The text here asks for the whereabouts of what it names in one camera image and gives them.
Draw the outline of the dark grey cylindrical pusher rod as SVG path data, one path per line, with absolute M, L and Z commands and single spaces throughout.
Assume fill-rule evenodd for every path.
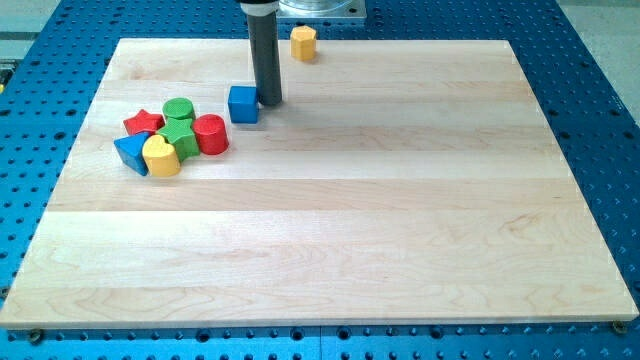
M 282 102 L 277 11 L 278 0 L 239 0 L 246 16 L 258 100 L 264 106 Z

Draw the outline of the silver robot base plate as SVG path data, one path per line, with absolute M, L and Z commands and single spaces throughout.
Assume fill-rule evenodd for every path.
M 365 0 L 280 0 L 277 16 L 285 19 L 365 19 Z

